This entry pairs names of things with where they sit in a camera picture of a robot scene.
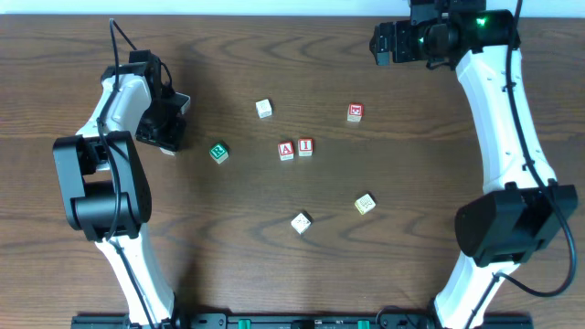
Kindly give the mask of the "red letter A block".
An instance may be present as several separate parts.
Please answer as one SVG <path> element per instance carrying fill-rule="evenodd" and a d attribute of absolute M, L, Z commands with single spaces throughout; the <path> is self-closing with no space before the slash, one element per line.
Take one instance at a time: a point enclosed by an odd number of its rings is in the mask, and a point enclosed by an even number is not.
<path fill-rule="evenodd" d="M 279 143 L 278 152 L 281 161 L 292 160 L 294 158 L 293 143 L 290 141 Z"/>

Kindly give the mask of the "red letter I block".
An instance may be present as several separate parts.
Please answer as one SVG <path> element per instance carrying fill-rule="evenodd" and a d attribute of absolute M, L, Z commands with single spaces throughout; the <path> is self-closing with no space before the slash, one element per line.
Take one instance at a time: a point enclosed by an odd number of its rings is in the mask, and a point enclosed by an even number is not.
<path fill-rule="evenodd" d="M 314 140 L 312 138 L 301 138 L 298 140 L 298 155 L 300 157 L 312 156 L 314 152 Z"/>

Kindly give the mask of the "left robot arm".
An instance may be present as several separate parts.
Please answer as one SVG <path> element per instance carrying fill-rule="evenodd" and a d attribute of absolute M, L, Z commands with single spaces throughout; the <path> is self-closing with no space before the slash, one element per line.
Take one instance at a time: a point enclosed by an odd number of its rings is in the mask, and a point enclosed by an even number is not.
<path fill-rule="evenodd" d="M 128 302 L 121 319 L 76 317 L 75 327 L 187 328 L 150 241 L 151 190 L 136 150 L 142 142 L 175 154 L 190 99 L 163 82 L 149 50 L 108 67 L 94 113 L 75 135 L 58 138 L 53 156 L 66 219 L 111 264 Z"/>

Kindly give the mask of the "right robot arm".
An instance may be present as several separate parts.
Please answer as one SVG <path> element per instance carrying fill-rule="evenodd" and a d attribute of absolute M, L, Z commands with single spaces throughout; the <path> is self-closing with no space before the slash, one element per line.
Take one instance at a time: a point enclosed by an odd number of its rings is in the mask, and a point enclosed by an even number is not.
<path fill-rule="evenodd" d="M 445 287 L 425 313 L 389 306 L 383 328 L 529 328 L 526 315 L 487 313 L 504 282 L 558 234 L 569 269 L 578 265 L 569 216 L 578 194 L 562 185 L 537 138 L 522 79 L 518 10 L 490 10 L 483 1 L 412 1 L 406 20 L 375 27 L 369 49 L 379 66 L 422 61 L 452 69 L 472 110 L 483 161 L 483 194 L 454 219 L 460 254 Z"/>

